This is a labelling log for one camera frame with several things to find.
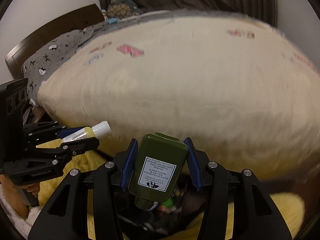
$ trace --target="finger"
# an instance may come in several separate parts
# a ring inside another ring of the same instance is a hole
[[[33,191],[36,191],[38,188],[40,188],[40,184],[39,184],[39,183],[34,184],[34,185],[29,186],[29,187],[27,188],[27,192],[33,192]]]
[[[37,195],[39,192],[40,192],[40,188],[38,188],[36,191],[33,191],[32,194]]]
[[[30,185],[18,186],[18,187],[19,187],[19,188],[22,188],[22,189],[26,189],[26,188],[28,188],[28,187],[30,187],[30,186],[35,185],[35,184],[36,184],[36,183],[30,184]]]
[[[18,186],[19,188],[22,188],[22,189],[26,189],[28,188],[29,186],[28,185],[24,185],[24,186]]]

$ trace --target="hand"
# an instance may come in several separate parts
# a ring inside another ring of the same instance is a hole
[[[19,195],[16,186],[12,181],[4,175],[0,175],[0,183],[2,186],[2,191],[4,198],[9,203],[10,206],[17,212],[17,214],[23,218],[28,216],[28,207],[23,203],[21,196]],[[40,184],[32,184],[27,186],[22,186],[21,188],[27,189],[28,192],[37,194],[40,191]]]

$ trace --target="black logo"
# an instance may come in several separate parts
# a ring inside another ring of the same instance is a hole
[[[48,174],[48,173],[51,173],[51,172],[52,172],[52,170],[38,172],[38,173],[31,174],[31,177],[40,176],[40,175]]]
[[[148,181],[148,182],[147,182],[147,186],[148,186],[148,187],[151,187],[151,188],[158,188],[158,187],[159,187],[159,185],[156,185],[155,182],[151,182],[151,181]]]

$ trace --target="bottle cap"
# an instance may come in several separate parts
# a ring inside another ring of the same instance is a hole
[[[107,121],[102,121],[92,127],[94,135],[100,140],[103,137],[111,135],[111,128]]]
[[[154,201],[146,200],[138,196],[136,196],[134,199],[134,204],[136,207],[144,210],[152,208],[153,203]]]

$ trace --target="metal screw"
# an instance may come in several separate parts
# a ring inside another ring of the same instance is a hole
[[[252,175],[252,171],[250,171],[250,170],[244,170],[243,173],[246,176],[251,176]]]
[[[112,168],[113,166],[115,166],[115,164],[113,162],[107,162],[105,165],[104,165],[106,168],[110,169]]]
[[[79,173],[79,171],[77,169],[73,169],[70,171],[71,176],[76,176],[78,173]]]
[[[208,166],[209,166],[210,168],[216,168],[216,167],[218,167],[218,164],[217,164],[216,162],[209,162],[209,163],[208,163]]]

